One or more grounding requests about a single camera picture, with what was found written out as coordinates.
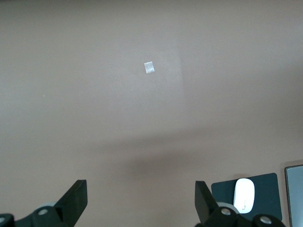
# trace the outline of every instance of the table surface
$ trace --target table surface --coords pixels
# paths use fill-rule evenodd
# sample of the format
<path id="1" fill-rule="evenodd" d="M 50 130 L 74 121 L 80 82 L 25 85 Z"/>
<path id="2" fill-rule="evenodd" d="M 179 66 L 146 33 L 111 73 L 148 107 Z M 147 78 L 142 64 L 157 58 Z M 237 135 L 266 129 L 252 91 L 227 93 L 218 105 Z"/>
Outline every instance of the table surface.
<path id="1" fill-rule="evenodd" d="M 300 0 L 0 2 L 0 213 L 22 218 L 87 179 L 78 227 L 192 227 L 196 180 L 276 173 L 289 226 L 302 11 Z"/>

